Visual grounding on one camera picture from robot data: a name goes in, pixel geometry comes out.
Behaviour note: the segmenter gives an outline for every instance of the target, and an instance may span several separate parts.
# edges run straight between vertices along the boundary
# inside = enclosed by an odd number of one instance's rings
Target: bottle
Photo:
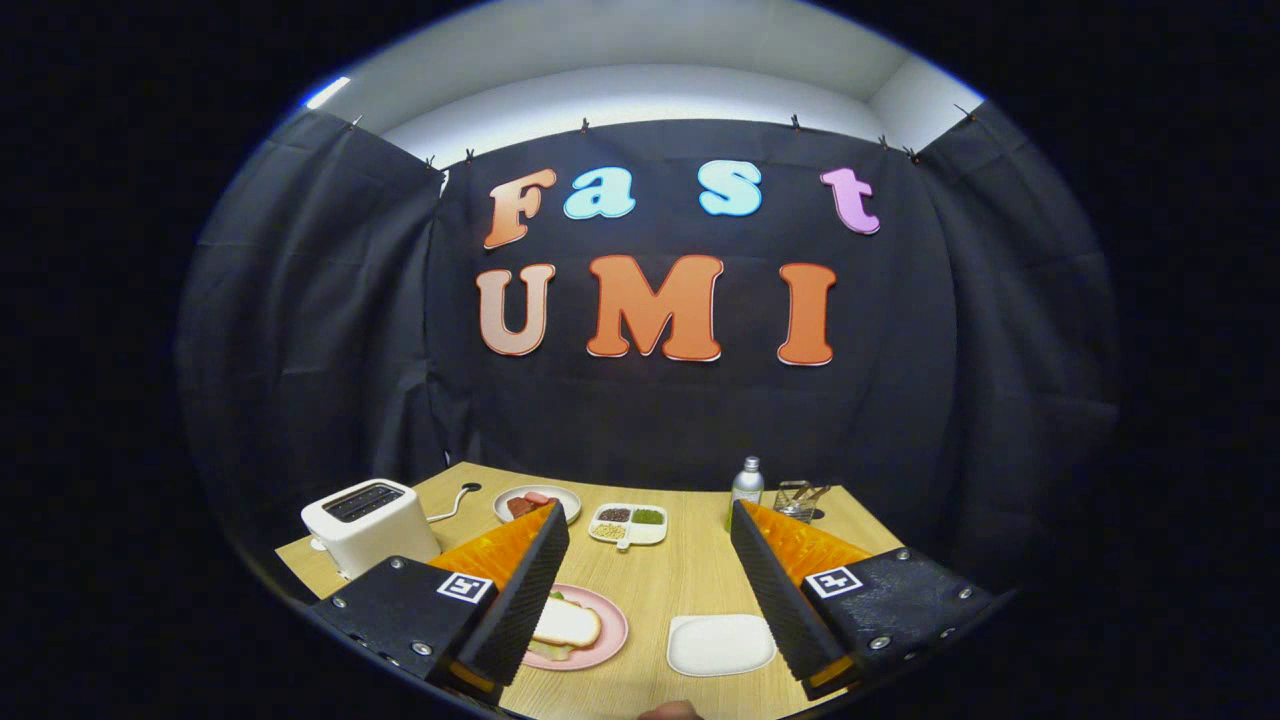
[[[742,471],[733,478],[733,492],[730,493],[724,532],[733,527],[733,502],[746,500],[759,503],[762,495],[764,495],[764,475],[760,474],[760,459],[753,455],[746,459],[746,462],[742,462]]]

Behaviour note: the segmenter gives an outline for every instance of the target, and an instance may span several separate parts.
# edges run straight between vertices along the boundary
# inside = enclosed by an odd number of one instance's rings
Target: orange letter
[[[499,355],[529,355],[543,343],[547,333],[547,283],[553,277],[554,265],[530,265],[520,270],[520,279],[526,286],[525,329],[513,333],[507,331],[503,319],[503,301],[511,273],[489,270],[476,275],[476,287],[480,288],[480,336],[489,350]]]
[[[596,258],[591,261],[591,274],[600,281],[600,314],[586,351],[596,357],[626,355],[631,347],[622,340],[622,319],[626,318],[640,354],[649,355],[667,322],[675,318],[662,354],[672,360],[716,360],[719,345],[712,337],[712,305],[716,278],[722,272],[724,263],[719,258],[685,255],[671,266],[655,295],[635,258]]]
[[[556,172],[550,168],[538,170],[531,176],[504,182],[493,188],[493,229],[484,238],[484,249],[493,250],[499,245],[516,242],[529,233],[529,227],[520,223],[520,214],[532,218],[543,201],[543,191],[534,186],[550,187],[556,184]]]
[[[778,270],[791,287],[791,324],[778,360],[787,365],[826,365],[835,357],[827,345],[827,290],[836,284],[831,268],[792,263]]]

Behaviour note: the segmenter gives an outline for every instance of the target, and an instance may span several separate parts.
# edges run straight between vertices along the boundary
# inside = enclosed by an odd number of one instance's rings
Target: green powder
[[[643,523],[645,525],[660,525],[662,512],[657,510],[636,510],[631,516],[632,523]]]

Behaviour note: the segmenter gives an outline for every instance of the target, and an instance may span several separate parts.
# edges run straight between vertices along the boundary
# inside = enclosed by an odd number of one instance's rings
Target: light
[[[342,90],[343,86],[346,86],[348,82],[351,82],[349,77],[340,77],[340,78],[333,81],[333,83],[329,87],[326,87],[326,88],[321,90],[320,92],[317,92],[315,95],[315,97],[312,97],[311,100],[307,100],[307,109],[308,110],[315,110],[320,105],[324,105],[326,100],[329,100],[330,97],[333,97],[333,95],[335,92],[338,92],[339,90]]]

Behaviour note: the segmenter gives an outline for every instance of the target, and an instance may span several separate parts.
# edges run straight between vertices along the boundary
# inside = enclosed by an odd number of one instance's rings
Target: glass cup
[[[805,495],[806,491],[810,491],[808,492],[808,497],[796,500],[796,497]],[[773,510],[805,524],[813,521],[813,511],[817,507],[818,498],[813,497],[812,486],[808,480],[786,480],[778,486],[778,492],[773,496]]]

